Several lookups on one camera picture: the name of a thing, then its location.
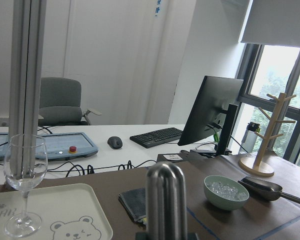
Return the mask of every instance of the computer mouse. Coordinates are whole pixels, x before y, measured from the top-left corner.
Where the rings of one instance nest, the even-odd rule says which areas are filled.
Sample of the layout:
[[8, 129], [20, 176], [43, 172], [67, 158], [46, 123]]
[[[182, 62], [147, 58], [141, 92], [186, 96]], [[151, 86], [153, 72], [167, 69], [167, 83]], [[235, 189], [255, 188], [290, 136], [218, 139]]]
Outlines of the computer mouse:
[[120, 149], [122, 147], [122, 140], [120, 137], [118, 136], [111, 136], [109, 137], [108, 139], [108, 142], [109, 146], [112, 148], [112, 149]]

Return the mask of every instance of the dark gray towel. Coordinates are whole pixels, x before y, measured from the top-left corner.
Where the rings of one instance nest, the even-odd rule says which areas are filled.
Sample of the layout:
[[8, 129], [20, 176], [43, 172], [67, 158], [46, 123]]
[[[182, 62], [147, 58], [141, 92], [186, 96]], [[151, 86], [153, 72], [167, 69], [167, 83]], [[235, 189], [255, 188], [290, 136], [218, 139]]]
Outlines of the dark gray towel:
[[119, 193], [118, 199], [134, 222], [146, 217], [146, 189], [138, 188]]

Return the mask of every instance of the computer monitor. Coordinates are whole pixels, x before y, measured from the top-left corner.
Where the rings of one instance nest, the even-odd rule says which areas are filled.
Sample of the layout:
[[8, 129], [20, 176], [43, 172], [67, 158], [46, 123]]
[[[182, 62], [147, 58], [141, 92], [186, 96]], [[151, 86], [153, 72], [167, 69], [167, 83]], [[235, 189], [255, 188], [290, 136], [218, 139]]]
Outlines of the computer monitor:
[[192, 144], [219, 132], [215, 155], [224, 155], [238, 108], [243, 80], [205, 76], [178, 142]]

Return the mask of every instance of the silver cylinder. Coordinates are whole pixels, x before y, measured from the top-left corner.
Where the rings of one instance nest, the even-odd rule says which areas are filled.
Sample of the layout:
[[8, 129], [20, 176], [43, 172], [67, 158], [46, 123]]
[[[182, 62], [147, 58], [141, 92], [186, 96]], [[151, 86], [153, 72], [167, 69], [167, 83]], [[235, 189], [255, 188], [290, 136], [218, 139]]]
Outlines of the silver cylinder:
[[187, 240], [186, 185], [181, 169], [158, 162], [146, 178], [147, 240]]

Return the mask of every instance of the chair backrest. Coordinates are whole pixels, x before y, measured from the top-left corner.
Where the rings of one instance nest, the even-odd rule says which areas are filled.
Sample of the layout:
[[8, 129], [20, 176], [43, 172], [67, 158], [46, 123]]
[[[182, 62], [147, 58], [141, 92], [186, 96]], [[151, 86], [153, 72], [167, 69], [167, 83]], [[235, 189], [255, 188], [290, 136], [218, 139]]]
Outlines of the chair backrest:
[[80, 125], [82, 118], [81, 84], [62, 77], [41, 79], [39, 119], [41, 126]]

